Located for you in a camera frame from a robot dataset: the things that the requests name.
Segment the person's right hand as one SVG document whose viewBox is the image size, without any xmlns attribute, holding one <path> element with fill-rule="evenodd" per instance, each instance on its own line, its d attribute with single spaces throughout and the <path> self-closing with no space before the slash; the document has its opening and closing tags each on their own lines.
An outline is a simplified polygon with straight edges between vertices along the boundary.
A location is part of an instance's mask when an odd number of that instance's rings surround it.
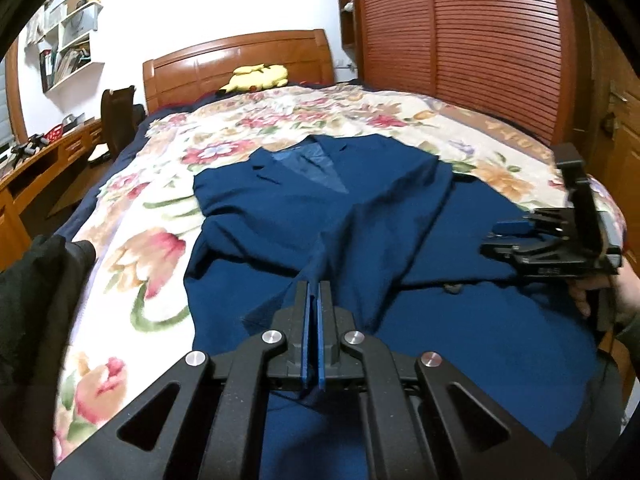
<svg viewBox="0 0 640 480">
<path fill-rule="evenodd" d="M 639 313 L 639 277 L 626 257 L 622 258 L 622 266 L 615 275 L 597 274 L 583 278 L 570 283 L 568 290 L 578 311 L 584 318 L 588 318 L 591 314 L 587 294 L 593 290 L 606 290 L 613 293 L 616 323 L 628 325 Z"/>
</svg>

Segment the grey sleeve forearm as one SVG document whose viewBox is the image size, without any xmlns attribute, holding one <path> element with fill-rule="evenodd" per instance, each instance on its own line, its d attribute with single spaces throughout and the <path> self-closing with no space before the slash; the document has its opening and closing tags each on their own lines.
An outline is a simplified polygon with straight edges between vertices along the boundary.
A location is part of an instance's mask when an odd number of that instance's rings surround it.
<svg viewBox="0 0 640 480">
<path fill-rule="evenodd" d="M 640 316 L 623 314 L 614 324 L 614 337 L 620 341 L 629 352 L 631 366 L 639 376 L 640 367 Z"/>
</svg>

